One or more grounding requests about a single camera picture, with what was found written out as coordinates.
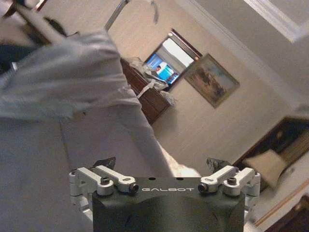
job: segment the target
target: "beige wall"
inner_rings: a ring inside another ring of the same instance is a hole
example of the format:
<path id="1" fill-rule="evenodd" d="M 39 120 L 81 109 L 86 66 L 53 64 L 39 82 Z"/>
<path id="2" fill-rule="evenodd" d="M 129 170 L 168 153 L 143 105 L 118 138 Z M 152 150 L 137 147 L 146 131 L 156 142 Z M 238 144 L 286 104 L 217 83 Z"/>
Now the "beige wall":
<path id="1" fill-rule="evenodd" d="M 85 32 L 102 28 L 118 2 L 49 0 L 42 13 L 59 20 L 69 32 Z M 205 157 L 234 162 L 290 109 L 173 0 L 157 3 L 157 25 L 152 23 L 153 8 L 133 0 L 112 26 L 110 35 L 124 57 L 145 60 L 174 28 L 202 54 L 210 53 L 240 82 L 240 88 L 214 109 L 182 79 L 171 90 L 177 107 L 170 108 L 153 125 L 158 140 L 177 161 L 205 174 Z"/>

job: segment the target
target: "screw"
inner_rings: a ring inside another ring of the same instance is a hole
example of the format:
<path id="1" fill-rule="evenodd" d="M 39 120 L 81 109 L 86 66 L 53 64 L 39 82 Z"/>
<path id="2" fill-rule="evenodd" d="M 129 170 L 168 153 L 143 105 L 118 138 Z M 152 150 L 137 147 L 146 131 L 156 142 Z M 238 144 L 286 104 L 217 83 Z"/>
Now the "screw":
<path id="1" fill-rule="evenodd" d="M 198 191 L 200 193 L 206 193 L 206 192 L 208 192 L 208 186 L 206 184 L 204 184 L 204 183 L 200 183 L 198 185 Z"/>
<path id="2" fill-rule="evenodd" d="M 139 190 L 139 186 L 137 184 L 130 184 L 129 186 L 129 192 L 130 193 L 136 193 Z"/>
<path id="3" fill-rule="evenodd" d="M 101 177 L 101 184 L 102 185 L 107 185 L 107 184 L 109 184 L 109 182 L 110 182 L 110 179 L 108 177 L 106 177 L 106 176 Z"/>
<path id="4" fill-rule="evenodd" d="M 230 177 L 227 179 L 227 183 L 230 185 L 236 185 L 236 178 L 235 177 Z"/>

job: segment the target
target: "fabric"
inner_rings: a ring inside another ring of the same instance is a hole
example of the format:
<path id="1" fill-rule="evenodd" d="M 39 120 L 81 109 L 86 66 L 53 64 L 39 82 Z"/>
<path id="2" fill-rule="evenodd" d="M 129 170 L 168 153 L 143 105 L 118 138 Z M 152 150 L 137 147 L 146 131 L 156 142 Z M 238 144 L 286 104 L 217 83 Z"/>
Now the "fabric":
<path id="1" fill-rule="evenodd" d="M 97 160 L 116 157 L 125 175 L 172 176 L 106 32 L 40 48 L 17 65 L 0 91 L 8 101 L 0 115 L 10 112 L 0 117 L 0 231 L 85 231 L 68 173 Z"/>

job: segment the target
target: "framed painting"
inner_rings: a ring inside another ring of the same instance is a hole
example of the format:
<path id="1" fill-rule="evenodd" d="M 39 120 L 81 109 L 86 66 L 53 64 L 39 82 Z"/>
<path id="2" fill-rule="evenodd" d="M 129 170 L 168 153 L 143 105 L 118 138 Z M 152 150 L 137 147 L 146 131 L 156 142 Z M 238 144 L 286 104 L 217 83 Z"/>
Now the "framed painting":
<path id="1" fill-rule="evenodd" d="M 214 108 L 239 87 L 239 82 L 210 54 L 194 62 L 184 73 L 184 78 Z"/>

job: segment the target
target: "wooden cabinet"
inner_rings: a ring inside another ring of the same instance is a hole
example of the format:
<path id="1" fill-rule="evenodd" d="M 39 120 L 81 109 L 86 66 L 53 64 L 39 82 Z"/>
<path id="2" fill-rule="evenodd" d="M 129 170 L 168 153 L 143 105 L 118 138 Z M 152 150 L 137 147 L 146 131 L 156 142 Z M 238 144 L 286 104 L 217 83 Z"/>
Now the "wooden cabinet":
<path id="1" fill-rule="evenodd" d="M 121 59 L 121 64 L 128 83 L 136 95 L 138 95 L 148 83 L 144 80 L 140 72 L 129 66 L 127 61 Z M 154 88 L 147 90 L 139 100 L 141 110 L 145 114 L 149 124 L 153 124 L 170 106 L 165 98 Z"/>

